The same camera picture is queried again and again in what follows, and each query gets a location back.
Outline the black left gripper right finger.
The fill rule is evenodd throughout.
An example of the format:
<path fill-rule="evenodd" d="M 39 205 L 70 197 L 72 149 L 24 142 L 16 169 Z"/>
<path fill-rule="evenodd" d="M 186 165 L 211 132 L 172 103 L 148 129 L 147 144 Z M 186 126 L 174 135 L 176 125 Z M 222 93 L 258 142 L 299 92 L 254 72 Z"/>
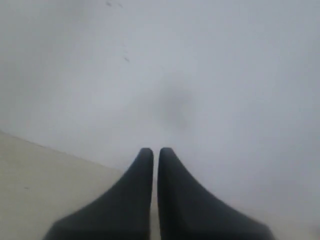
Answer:
<path fill-rule="evenodd" d="M 271 229 L 206 190 L 174 150 L 159 152 L 157 203 L 163 240 L 273 240 Z"/>

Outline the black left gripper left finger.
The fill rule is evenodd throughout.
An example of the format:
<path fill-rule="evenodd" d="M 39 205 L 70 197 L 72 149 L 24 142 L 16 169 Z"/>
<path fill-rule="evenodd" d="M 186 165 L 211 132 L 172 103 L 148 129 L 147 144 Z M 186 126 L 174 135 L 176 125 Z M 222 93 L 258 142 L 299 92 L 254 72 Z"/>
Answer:
<path fill-rule="evenodd" d="M 148 240 L 154 154 L 141 148 L 122 177 L 104 194 L 59 220 L 45 240 Z"/>

